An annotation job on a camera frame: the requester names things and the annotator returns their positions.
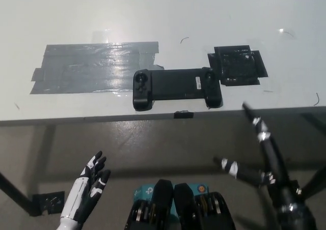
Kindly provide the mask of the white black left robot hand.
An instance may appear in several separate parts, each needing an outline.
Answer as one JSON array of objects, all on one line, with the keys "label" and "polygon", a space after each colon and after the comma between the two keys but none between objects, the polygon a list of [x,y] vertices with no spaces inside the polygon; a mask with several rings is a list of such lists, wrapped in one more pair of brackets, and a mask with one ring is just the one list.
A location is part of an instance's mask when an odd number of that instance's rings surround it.
[{"label": "white black left robot hand", "polygon": [[106,157],[97,152],[86,164],[69,192],[60,216],[60,224],[83,225],[97,205],[111,171],[103,169]]}]

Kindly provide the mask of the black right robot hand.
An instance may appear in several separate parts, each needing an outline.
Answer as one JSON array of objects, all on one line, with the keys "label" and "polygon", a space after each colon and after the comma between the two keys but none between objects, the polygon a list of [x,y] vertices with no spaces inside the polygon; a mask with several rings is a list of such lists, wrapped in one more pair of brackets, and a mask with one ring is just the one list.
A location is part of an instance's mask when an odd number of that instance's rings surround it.
[{"label": "black right robot hand", "polygon": [[214,157],[220,170],[232,177],[260,188],[267,186],[273,205],[278,212],[299,212],[306,208],[305,202],[296,192],[290,180],[284,159],[266,123],[246,103],[242,104],[246,117],[252,124],[261,148],[264,170],[254,170],[227,158]]}]

